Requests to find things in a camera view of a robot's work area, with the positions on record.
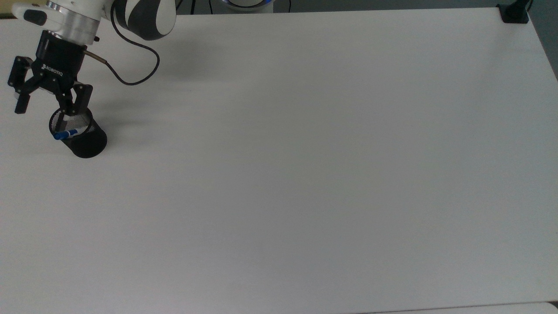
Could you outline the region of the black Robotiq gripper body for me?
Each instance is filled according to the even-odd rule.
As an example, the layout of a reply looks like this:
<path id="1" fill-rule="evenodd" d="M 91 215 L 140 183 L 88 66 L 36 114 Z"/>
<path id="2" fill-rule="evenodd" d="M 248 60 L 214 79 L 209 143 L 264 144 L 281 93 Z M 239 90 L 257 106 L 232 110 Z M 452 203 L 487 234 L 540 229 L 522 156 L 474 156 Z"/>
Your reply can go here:
<path id="1" fill-rule="evenodd" d="M 87 46 L 74 44 L 43 31 L 31 64 L 34 77 L 44 77 L 48 91 L 58 84 L 60 91 L 69 91 L 77 81 Z"/>

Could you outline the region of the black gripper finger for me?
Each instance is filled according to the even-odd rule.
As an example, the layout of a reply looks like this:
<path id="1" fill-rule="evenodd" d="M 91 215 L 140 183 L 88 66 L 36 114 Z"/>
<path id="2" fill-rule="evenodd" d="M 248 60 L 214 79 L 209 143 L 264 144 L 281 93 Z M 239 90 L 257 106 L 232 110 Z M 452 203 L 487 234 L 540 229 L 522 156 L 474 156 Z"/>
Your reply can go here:
<path id="1" fill-rule="evenodd" d="M 31 93 L 36 91 L 44 80 L 44 73 L 34 73 L 26 79 L 28 71 L 32 70 L 32 60 L 24 56 L 16 56 L 8 78 L 8 85 L 13 87 L 17 96 L 14 112 L 18 115 L 26 113 Z"/>
<path id="2" fill-rule="evenodd" d="M 62 113 L 69 116 L 84 115 L 88 111 L 93 87 L 90 84 L 52 82 L 52 93 Z"/>

